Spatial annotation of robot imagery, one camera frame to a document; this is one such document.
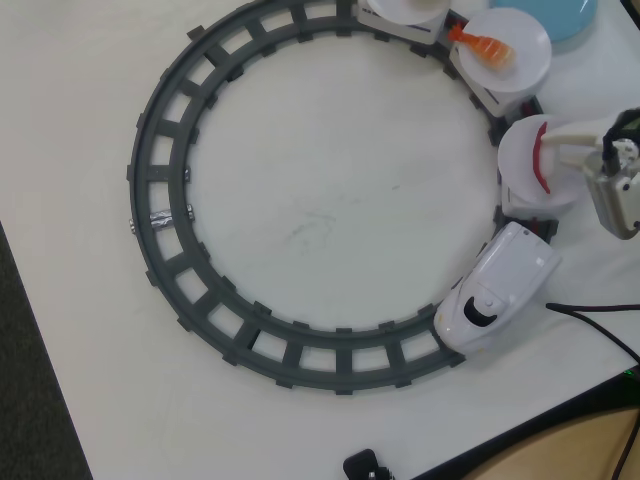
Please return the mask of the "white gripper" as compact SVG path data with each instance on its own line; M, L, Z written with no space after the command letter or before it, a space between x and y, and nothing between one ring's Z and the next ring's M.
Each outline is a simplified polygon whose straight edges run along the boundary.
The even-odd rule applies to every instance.
M555 172L583 174L593 150L601 149L601 173L619 173L639 159L639 108L624 110L604 122L574 122L547 131L543 144L553 147Z

